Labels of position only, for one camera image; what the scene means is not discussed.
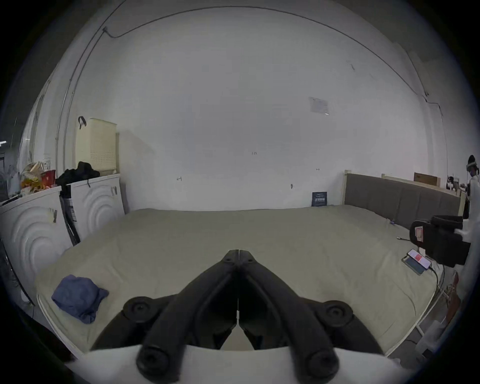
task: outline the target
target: phone screen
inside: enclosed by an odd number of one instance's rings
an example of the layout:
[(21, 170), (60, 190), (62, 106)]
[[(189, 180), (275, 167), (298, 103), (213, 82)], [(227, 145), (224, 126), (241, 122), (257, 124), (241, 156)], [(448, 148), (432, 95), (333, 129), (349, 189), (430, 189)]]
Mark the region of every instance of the phone screen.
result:
[(414, 270), (414, 272), (418, 275), (421, 275), (426, 269), (419, 264), (415, 259), (411, 258), (410, 256), (405, 256), (402, 261), (408, 265), (411, 269)]

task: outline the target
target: mattress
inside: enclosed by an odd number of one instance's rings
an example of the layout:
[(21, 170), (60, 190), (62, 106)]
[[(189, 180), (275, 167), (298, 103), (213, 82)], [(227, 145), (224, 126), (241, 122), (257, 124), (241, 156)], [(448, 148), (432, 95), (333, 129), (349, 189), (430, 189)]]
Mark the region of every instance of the mattress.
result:
[[(388, 352), (415, 326), (436, 287), (432, 271), (419, 276), (402, 263), (412, 244), (396, 236), (408, 238), (408, 231), (350, 205), (143, 209), (109, 223), (41, 271), (37, 298), (63, 342), (74, 353), (85, 353), (128, 299), (178, 293), (229, 250), (243, 249), (299, 296), (349, 304)], [(91, 324), (63, 312), (51, 299), (69, 274), (89, 277), (110, 292)]]

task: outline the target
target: gray upholstered headboard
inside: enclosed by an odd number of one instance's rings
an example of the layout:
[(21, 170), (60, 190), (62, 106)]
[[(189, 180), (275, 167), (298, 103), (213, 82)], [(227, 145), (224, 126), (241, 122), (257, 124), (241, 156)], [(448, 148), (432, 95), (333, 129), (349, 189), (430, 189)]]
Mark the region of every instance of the gray upholstered headboard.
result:
[(416, 219), (458, 215), (459, 196), (409, 182), (346, 173), (345, 204), (368, 209), (410, 228)]

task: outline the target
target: folded blue towel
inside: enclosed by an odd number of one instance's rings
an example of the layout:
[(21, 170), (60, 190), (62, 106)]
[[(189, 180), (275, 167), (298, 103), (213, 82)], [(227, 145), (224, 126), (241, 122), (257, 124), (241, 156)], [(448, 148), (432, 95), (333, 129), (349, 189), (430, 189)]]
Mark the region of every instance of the folded blue towel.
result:
[(106, 289), (99, 288), (86, 277), (64, 277), (52, 295), (52, 300), (61, 310), (90, 324), (95, 320), (100, 302), (108, 296)]

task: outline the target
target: red container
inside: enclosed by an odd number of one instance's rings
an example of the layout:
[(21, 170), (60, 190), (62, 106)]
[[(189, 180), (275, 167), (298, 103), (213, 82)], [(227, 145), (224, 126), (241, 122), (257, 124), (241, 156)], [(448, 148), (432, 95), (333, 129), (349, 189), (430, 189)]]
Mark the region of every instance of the red container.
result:
[(51, 187), (55, 184), (55, 170), (51, 169), (42, 173), (42, 184)]

